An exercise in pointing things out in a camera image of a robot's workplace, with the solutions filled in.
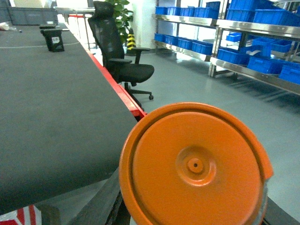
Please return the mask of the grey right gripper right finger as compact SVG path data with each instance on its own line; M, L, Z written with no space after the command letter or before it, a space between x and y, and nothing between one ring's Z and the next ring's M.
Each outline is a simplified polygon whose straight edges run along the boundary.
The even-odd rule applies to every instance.
M263 178L258 180L255 186L254 224L260 225L267 209L268 182Z

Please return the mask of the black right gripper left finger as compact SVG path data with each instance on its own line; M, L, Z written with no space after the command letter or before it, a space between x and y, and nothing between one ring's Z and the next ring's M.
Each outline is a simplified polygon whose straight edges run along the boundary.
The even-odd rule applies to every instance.
M131 216L120 191L116 169L95 196L69 222L70 225L128 225Z

